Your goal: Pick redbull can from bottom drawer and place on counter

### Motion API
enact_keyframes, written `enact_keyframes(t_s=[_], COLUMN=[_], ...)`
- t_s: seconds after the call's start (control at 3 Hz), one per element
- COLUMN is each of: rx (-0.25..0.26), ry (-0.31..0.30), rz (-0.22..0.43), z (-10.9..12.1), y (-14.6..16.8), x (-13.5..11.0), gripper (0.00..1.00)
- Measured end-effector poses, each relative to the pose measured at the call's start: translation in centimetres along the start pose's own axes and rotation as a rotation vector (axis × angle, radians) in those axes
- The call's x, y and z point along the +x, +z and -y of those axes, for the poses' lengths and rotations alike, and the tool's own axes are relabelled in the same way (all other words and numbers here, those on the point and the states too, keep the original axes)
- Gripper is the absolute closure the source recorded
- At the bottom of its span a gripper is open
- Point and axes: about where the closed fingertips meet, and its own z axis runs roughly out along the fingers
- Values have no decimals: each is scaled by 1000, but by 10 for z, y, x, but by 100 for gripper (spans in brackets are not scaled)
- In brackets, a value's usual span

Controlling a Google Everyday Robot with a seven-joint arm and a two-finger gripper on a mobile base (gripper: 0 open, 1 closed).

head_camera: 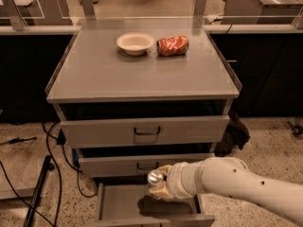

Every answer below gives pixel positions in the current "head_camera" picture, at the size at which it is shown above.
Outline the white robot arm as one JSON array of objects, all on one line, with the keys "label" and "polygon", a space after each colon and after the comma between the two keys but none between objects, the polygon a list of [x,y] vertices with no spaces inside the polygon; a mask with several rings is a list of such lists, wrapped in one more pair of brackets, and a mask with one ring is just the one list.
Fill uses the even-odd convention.
[{"label": "white robot arm", "polygon": [[303,185],[259,176],[235,157],[160,166],[148,174],[149,191],[160,199],[200,194],[248,201],[299,226],[303,225]]}]

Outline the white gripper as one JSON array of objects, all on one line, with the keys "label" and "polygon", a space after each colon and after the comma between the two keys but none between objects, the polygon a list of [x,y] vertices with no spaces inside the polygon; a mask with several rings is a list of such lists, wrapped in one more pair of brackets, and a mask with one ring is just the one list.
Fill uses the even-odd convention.
[{"label": "white gripper", "polygon": [[202,184],[204,163],[178,163],[164,165],[156,169],[158,175],[167,176],[167,185],[160,184],[149,189],[150,193],[158,199],[193,198],[205,192]]}]

